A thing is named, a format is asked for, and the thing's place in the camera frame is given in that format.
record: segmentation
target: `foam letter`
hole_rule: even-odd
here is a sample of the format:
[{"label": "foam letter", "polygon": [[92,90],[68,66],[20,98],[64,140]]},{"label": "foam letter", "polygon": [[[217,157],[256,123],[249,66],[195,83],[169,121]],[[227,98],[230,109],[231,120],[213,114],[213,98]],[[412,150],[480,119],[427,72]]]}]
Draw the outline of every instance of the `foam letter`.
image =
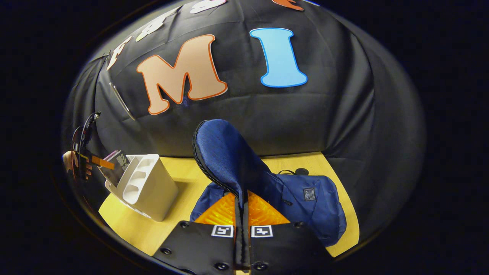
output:
[{"label": "foam letter", "polygon": [[183,43],[174,67],[159,55],[153,55],[137,66],[136,71],[143,75],[146,85],[150,114],[157,115],[170,107],[169,101],[161,97],[158,87],[180,104],[187,77],[190,82],[188,98],[192,100],[217,96],[227,91],[227,84],[219,80],[212,60],[211,43],[215,39],[214,35],[206,34]]},{"label": "foam letter", "polygon": [[279,4],[281,6],[284,6],[284,7],[287,7],[287,8],[291,8],[291,9],[294,9],[294,10],[304,10],[303,8],[299,7],[299,6],[295,6],[295,5],[292,5],[292,3],[295,3],[294,0],[272,0],[275,4]]},{"label": "foam letter", "polygon": [[201,11],[220,6],[224,3],[226,3],[226,0],[204,0],[193,5],[190,13],[199,13]]},{"label": "foam letter", "polygon": [[107,66],[107,70],[109,70],[114,63],[117,61],[117,56],[122,52],[122,49],[124,49],[124,45],[131,40],[132,36],[129,36],[124,42],[122,42],[117,48],[115,48],[114,53],[112,54],[111,61],[109,62],[109,65]]},{"label": "foam letter", "polygon": [[307,82],[307,76],[299,71],[295,61],[290,38],[291,30],[283,28],[259,28],[249,32],[262,44],[267,73],[262,76],[262,84],[268,87],[292,87]]},{"label": "foam letter", "polygon": [[154,31],[159,29],[161,26],[163,26],[163,21],[165,21],[165,19],[168,16],[175,14],[177,10],[178,10],[178,8],[175,8],[175,9],[173,9],[169,12],[165,12],[164,14],[162,14],[162,15],[156,17],[155,19],[151,20],[151,22],[149,22],[146,25],[146,27],[144,27],[144,29],[141,31],[141,33],[136,37],[136,42],[140,41],[141,39],[145,38],[148,34],[153,33]]}]

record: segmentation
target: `book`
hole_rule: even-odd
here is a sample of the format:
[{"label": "book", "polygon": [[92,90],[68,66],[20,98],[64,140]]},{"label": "book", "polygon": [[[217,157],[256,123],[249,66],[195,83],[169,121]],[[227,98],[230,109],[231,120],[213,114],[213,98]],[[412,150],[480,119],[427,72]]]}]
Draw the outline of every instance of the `book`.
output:
[{"label": "book", "polygon": [[110,153],[104,158],[104,160],[109,161],[114,164],[114,169],[108,169],[105,167],[98,167],[102,175],[109,181],[112,185],[117,187],[122,175],[129,167],[129,159],[122,150],[116,150]]}]

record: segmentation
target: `backpack label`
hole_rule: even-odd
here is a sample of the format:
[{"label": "backpack label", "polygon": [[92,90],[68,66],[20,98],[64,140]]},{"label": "backpack label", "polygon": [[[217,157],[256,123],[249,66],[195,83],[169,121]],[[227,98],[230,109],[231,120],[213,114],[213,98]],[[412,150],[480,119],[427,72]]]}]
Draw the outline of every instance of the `backpack label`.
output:
[{"label": "backpack label", "polygon": [[316,194],[314,193],[314,188],[304,189],[304,200],[306,201],[316,200]]}]

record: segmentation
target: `blue letter i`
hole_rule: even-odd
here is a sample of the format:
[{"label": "blue letter i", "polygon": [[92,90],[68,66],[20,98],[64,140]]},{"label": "blue letter i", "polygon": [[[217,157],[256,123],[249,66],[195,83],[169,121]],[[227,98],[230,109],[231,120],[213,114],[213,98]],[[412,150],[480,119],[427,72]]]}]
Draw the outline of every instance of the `blue letter i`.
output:
[{"label": "blue letter i", "polygon": [[295,61],[290,38],[291,30],[284,28],[258,28],[249,32],[262,43],[267,73],[262,76],[262,84],[283,88],[299,86],[307,82],[307,76],[299,71]]}]

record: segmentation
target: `black background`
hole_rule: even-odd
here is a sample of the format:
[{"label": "black background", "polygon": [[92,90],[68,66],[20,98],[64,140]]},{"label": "black background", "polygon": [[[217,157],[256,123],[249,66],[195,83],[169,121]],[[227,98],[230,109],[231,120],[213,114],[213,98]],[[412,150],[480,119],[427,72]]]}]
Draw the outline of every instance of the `black background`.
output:
[{"label": "black background", "polygon": [[[487,216],[480,202],[487,169],[487,2],[316,2],[398,58],[419,90],[428,131],[423,173],[409,202],[378,238],[331,266],[332,273],[484,273],[487,243],[478,233]],[[11,182],[4,213],[12,228],[4,237],[3,274],[149,274],[85,230],[53,184],[65,180],[59,133],[70,86],[100,39],[131,19],[94,37],[147,3],[2,4],[4,175]]]}]

